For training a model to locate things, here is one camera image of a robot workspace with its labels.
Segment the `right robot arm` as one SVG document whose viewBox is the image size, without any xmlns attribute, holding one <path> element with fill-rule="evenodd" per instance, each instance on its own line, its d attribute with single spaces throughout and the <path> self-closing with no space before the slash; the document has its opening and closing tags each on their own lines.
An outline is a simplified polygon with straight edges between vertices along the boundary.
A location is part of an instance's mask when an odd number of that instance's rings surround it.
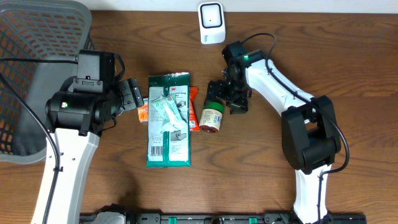
<svg viewBox="0 0 398 224">
<path fill-rule="evenodd" d="M 294 213 L 300 223 L 321 223 L 327 216 L 326 180 L 341 149 L 333 103 L 302 91 L 275 68 L 261 50 L 247 52 L 240 41 L 222 50 L 224 80 L 209 82 L 205 106 L 224 103 L 231 114 L 248 112 L 256 90 L 281 117 L 282 150 L 295 169 Z"/>
</svg>

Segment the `green lid jar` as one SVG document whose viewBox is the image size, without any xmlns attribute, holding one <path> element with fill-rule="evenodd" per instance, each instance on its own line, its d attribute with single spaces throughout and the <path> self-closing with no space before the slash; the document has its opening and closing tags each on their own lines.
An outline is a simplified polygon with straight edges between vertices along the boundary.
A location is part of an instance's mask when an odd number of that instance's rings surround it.
<svg viewBox="0 0 398 224">
<path fill-rule="evenodd" d="M 224 106 L 219 102 L 211 102 L 203 107 L 199 127 L 208 133 L 217 133 L 220 131 L 223 118 Z"/>
</svg>

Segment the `red snack bag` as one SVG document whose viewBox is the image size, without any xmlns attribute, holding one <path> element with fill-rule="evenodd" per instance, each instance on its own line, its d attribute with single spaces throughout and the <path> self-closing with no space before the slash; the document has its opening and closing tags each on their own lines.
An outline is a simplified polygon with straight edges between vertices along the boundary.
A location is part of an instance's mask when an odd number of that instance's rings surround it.
<svg viewBox="0 0 398 224">
<path fill-rule="evenodd" d="M 198 125 L 198 120 L 197 120 L 197 116 L 195 113 L 195 109 L 193 106 L 193 102 L 194 99 L 196 97 L 198 93 L 198 87 L 197 86 L 191 86 L 190 87 L 190 94 L 189 94 L 189 98 L 190 98 L 190 106 L 189 106 L 189 127 L 190 127 L 190 131 L 199 131 L 200 127 Z"/>
</svg>

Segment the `orange Kleenex tissue pack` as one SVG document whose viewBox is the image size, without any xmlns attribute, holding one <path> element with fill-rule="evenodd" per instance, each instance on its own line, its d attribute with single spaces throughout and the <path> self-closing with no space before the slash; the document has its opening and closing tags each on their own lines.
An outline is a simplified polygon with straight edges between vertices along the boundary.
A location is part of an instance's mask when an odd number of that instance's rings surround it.
<svg viewBox="0 0 398 224">
<path fill-rule="evenodd" d="M 141 123 L 148 122 L 148 98 L 143 99 L 144 105 L 137 109 L 138 118 Z"/>
</svg>

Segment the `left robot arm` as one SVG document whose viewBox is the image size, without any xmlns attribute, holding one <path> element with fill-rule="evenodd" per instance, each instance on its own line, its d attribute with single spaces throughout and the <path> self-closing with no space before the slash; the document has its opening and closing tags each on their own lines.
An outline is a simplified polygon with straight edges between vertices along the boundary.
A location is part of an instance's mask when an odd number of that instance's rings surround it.
<svg viewBox="0 0 398 224">
<path fill-rule="evenodd" d="M 137 80 L 123 78 L 120 55 L 81 50 L 76 75 L 47 100 L 46 158 L 32 223 L 78 223 L 86 177 L 108 121 L 143 106 Z"/>
</svg>

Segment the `green 3M gloves package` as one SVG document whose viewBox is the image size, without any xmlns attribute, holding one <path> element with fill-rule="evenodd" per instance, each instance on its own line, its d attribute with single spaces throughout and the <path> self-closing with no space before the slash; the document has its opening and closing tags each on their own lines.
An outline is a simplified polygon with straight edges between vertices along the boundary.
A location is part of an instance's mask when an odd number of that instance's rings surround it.
<svg viewBox="0 0 398 224">
<path fill-rule="evenodd" d="M 160 96 L 175 92 L 175 102 L 187 127 L 178 131 L 163 131 L 163 117 L 152 106 L 151 101 Z M 148 142 L 147 167 L 189 167 L 190 127 L 189 127 L 190 74 L 170 73 L 149 77 Z"/>
</svg>

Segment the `light green wrapper packet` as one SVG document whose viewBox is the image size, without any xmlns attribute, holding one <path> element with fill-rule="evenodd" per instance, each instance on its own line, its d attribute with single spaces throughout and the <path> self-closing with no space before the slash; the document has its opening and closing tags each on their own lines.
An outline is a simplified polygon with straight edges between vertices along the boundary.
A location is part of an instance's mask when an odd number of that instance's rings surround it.
<svg viewBox="0 0 398 224">
<path fill-rule="evenodd" d="M 160 96 L 151 101 L 152 106 L 163 117 L 163 131 L 178 131 L 187 127 L 187 122 L 182 118 L 175 102 L 175 92 L 168 96 Z"/>
</svg>

